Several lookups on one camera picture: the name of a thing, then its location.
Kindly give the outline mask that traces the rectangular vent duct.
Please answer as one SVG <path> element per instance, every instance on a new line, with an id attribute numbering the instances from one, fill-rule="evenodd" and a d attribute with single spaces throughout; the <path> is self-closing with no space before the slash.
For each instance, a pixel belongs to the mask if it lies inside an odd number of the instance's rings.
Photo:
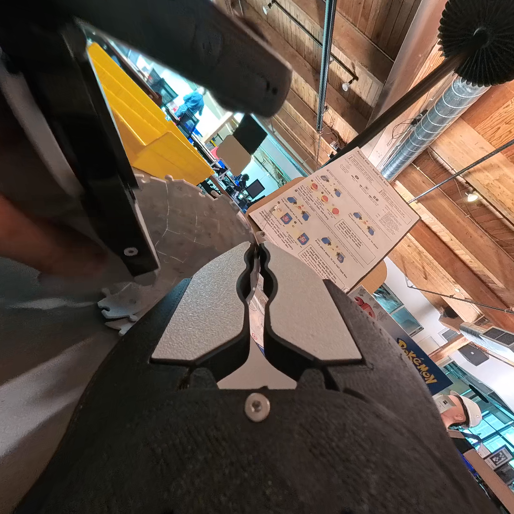
<path id="1" fill-rule="evenodd" d="M 460 333 L 468 340 L 485 346 L 493 344 L 513 350 L 513 332 L 505 331 L 496 326 L 484 327 L 472 323 L 462 323 Z"/>

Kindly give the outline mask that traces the black slanted pole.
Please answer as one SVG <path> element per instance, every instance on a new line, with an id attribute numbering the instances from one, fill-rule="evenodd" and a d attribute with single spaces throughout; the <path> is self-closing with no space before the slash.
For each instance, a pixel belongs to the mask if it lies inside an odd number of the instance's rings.
<path id="1" fill-rule="evenodd" d="M 418 84 L 399 98 L 392 106 L 376 118 L 366 129 L 350 141 L 342 150 L 338 151 L 325 164 L 331 164 L 336 159 L 356 148 L 362 148 L 387 126 L 394 122 L 403 112 L 415 104 L 425 93 L 440 82 L 448 73 L 455 71 L 468 58 L 471 50 L 465 49 L 446 58 L 437 68 L 424 77 Z"/>

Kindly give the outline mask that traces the person's left hand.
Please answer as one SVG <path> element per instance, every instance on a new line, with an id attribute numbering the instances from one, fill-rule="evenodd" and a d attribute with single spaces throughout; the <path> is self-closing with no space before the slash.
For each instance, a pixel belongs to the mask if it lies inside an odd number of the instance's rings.
<path id="1" fill-rule="evenodd" d="M 66 226 L 30 216 L 1 195 L 1 257 L 61 278 L 96 277 L 107 253 Z"/>

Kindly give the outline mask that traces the black wall speaker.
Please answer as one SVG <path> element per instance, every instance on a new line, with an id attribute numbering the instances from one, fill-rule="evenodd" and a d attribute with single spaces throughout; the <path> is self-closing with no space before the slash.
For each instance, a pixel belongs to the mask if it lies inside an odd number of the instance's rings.
<path id="1" fill-rule="evenodd" d="M 459 348 L 459 353 L 467 362 L 475 367 L 478 367 L 489 360 L 489 355 L 487 353 L 471 343 L 465 344 Z"/>

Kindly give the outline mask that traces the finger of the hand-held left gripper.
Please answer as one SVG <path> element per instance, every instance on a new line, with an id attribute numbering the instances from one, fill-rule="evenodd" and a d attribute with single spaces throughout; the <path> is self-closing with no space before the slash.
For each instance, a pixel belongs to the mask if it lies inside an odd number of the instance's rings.
<path id="1" fill-rule="evenodd" d="M 137 249 L 134 257 L 134 271 L 160 271 L 161 261 L 152 241 L 151 234 L 141 212 L 138 199 L 134 195 L 134 215 L 138 224 L 140 236 L 138 242 L 134 243 Z"/>

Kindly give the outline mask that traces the mannequin with white helmet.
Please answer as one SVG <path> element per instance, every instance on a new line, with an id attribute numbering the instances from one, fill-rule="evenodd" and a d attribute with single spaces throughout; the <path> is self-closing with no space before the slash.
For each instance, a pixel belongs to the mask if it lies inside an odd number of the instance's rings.
<path id="1" fill-rule="evenodd" d="M 433 396 L 441 420 L 448 436 L 461 455 L 474 450 L 459 429 L 470 429 L 478 426 L 483 415 L 477 403 L 451 390 L 449 394 Z"/>

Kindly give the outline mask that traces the teal hanging rail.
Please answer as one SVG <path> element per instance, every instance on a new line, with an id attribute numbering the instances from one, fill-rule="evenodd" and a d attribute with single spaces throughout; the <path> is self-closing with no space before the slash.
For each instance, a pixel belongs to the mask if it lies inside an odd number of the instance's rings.
<path id="1" fill-rule="evenodd" d="M 325 99 L 328 83 L 328 70 L 330 67 L 332 38 L 335 27 L 337 1 L 325 1 L 324 26 L 322 39 L 322 58 L 320 65 L 318 112 L 316 130 L 318 134 L 323 130 L 323 118 L 325 113 Z"/>

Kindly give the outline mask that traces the grey partial puzzle ball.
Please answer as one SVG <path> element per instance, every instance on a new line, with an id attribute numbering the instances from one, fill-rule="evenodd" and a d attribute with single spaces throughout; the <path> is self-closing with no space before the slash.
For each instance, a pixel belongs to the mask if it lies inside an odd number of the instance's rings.
<path id="1" fill-rule="evenodd" d="M 119 282 L 102 291 L 105 325 L 124 335 L 180 281 L 239 244 L 255 241 L 239 207 L 225 195 L 210 196 L 185 180 L 134 169 L 138 205 L 160 260 L 152 285 Z"/>

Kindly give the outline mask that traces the silver spiral air duct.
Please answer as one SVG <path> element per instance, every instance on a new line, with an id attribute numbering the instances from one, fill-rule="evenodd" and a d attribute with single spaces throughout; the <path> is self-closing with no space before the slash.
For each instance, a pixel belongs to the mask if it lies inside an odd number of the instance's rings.
<path id="1" fill-rule="evenodd" d="M 455 78 L 382 166 L 382 176 L 391 182 L 490 88 Z"/>

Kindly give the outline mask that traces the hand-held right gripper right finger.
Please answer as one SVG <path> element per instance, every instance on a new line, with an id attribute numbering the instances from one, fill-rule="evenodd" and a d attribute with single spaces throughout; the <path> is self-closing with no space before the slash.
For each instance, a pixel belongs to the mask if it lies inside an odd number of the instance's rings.
<path id="1" fill-rule="evenodd" d="M 318 273 L 269 241 L 260 244 L 259 256 L 268 362 L 295 381 L 307 369 L 361 363 L 362 354 Z"/>

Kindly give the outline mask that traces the black track light bar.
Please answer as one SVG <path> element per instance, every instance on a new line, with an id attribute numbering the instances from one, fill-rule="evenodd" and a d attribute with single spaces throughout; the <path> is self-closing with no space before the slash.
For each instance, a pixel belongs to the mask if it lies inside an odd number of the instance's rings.
<path id="1" fill-rule="evenodd" d="M 296 19 L 285 7 L 283 7 L 278 1 L 275 1 L 276 6 L 284 15 L 286 15 L 289 20 L 296 25 L 300 30 L 302 30 L 313 42 L 315 42 L 319 48 L 323 47 L 322 41 L 318 39 L 311 31 L 309 31 L 298 19 Z M 351 79 L 359 77 L 352 71 L 343 61 L 341 61 L 337 56 L 335 56 L 332 51 L 330 52 L 330 63 L 335 62 L 340 67 L 342 67 L 350 76 Z"/>

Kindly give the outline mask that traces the black pleated shade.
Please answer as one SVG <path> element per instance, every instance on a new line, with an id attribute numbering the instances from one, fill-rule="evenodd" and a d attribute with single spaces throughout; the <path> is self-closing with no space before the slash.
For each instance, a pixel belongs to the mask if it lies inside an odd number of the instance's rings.
<path id="1" fill-rule="evenodd" d="M 455 72 L 474 86 L 513 80 L 513 1 L 447 1 L 439 43 L 444 56 L 466 54 Z"/>

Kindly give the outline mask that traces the grey metal beam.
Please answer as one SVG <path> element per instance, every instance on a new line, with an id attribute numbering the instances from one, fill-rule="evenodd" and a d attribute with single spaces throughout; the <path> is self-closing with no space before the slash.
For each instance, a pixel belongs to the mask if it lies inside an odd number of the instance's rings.
<path id="1" fill-rule="evenodd" d="M 437 42 L 446 1 L 421 1 L 393 67 L 378 97 L 368 125 L 407 93 Z"/>

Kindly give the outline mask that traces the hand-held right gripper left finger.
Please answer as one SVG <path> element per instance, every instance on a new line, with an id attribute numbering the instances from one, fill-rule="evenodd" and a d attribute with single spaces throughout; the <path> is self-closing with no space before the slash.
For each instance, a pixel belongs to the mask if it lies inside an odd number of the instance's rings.
<path id="1" fill-rule="evenodd" d="M 151 361 L 205 368 L 220 381 L 248 359 L 249 306 L 256 246 L 245 241 L 189 280 Z"/>

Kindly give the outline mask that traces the yellow plastic bin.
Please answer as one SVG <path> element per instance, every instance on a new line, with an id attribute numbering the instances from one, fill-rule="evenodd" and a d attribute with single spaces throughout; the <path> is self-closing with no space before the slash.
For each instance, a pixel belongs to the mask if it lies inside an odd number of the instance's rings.
<path id="1" fill-rule="evenodd" d="M 88 54 L 133 168 L 195 186 L 213 174 L 179 128 L 97 43 Z"/>

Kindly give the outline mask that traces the thin black ceiling rod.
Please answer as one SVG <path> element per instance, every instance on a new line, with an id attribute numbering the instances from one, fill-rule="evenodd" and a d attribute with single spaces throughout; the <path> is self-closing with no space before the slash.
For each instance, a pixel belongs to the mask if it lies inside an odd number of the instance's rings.
<path id="1" fill-rule="evenodd" d="M 431 187 L 430 189 L 424 191 L 420 195 L 414 197 L 414 199 L 408 201 L 408 204 L 411 204 L 413 202 L 418 201 L 419 199 L 421 199 L 422 197 L 426 196 L 427 194 L 429 194 L 429 193 L 433 192 L 434 190 L 440 188 L 442 185 L 444 185 L 444 184 L 454 180 L 457 177 L 462 176 L 463 174 L 467 173 L 468 171 L 471 171 L 472 169 L 474 169 L 478 165 L 481 165 L 481 164 L 485 163 L 488 159 L 490 159 L 492 157 L 495 157 L 496 155 L 498 155 L 499 153 L 501 153 L 504 150 L 507 150 L 511 146 L 513 146 L 513 139 L 511 139 L 507 143 L 501 145 L 499 148 L 491 151 L 487 155 L 481 157 L 480 159 L 478 159 L 477 161 L 473 162 L 472 164 L 470 164 L 470 165 L 466 166 L 465 168 L 461 169 L 457 173 L 453 174 L 451 177 L 443 180 L 442 182 L 440 182 L 440 183 L 434 185 L 433 187 Z"/>
<path id="2" fill-rule="evenodd" d="M 419 291 L 419 292 L 422 292 L 422 293 L 428 293 L 428 294 L 431 294 L 431 295 L 440 296 L 440 297 L 445 298 L 445 299 L 452 299 L 452 300 L 455 300 L 455 301 L 471 304 L 471 305 L 474 305 L 474 306 L 484 307 L 484 308 L 489 309 L 489 310 L 494 310 L 494 311 L 503 312 L 503 313 L 506 313 L 506 314 L 513 315 L 513 310 L 508 309 L 508 308 L 502 308 L 502 307 L 497 307 L 497 306 L 493 306 L 493 305 L 489 305 L 489 304 L 484 304 L 484 303 L 476 302 L 474 300 L 470 300 L 470 299 L 466 299 L 466 298 L 458 298 L 458 297 L 456 297 L 453 294 L 448 295 L 448 294 L 444 294 L 444 293 L 440 293 L 440 292 L 433 292 L 433 291 L 426 290 L 426 289 L 423 289 L 423 288 L 418 288 L 418 287 L 416 287 L 414 285 L 407 284 L 407 287 L 409 289 L 413 289 L 413 290 L 416 290 L 416 291 Z"/>

